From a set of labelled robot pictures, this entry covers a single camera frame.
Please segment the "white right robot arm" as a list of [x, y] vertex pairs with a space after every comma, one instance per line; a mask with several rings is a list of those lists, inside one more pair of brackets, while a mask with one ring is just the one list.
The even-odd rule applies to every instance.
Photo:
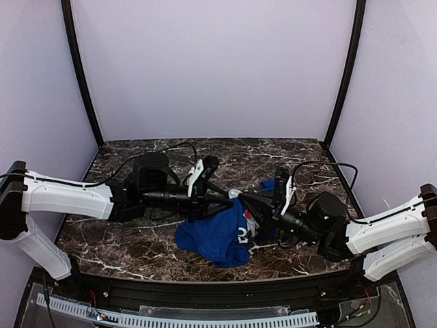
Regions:
[[293, 234], [330, 262], [352, 259], [355, 274], [376, 282], [423, 254], [436, 252], [436, 187], [421, 186], [402, 205], [360, 220], [347, 218], [347, 206], [329, 192], [305, 212], [292, 206], [296, 187], [288, 182], [272, 195], [240, 193], [238, 200], [260, 229]]

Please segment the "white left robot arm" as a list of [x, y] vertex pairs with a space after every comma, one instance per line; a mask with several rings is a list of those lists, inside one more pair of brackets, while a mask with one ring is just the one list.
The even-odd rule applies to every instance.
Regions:
[[54, 280], [64, 282], [80, 273], [76, 261], [39, 229], [32, 213], [79, 215], [128, 222], [147, 209], [184, 215], [190, 222], [207, 219], [232, 203], [226, 191], [210, 182], [216, 163], [198, 161], [181, 183], [168, 162], [134, 161], [121, 183], [58, 180], [30, 171], [15, 161], [1, 175], [1, 240], [9, 241], [37, 262]]

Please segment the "blue printed t-shirt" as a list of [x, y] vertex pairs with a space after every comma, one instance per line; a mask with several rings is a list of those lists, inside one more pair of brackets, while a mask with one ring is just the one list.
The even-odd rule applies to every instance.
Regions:
[[217, 268], [246, 265], [251, 257], [248, 244], [257, 237], [272, 239], [279, 230], [262, 231], [238, 198], [230, 201], [234, 206], [229, 210], [193, 223], [182, 222], [175, 231], [176, 245], [199, 254]]

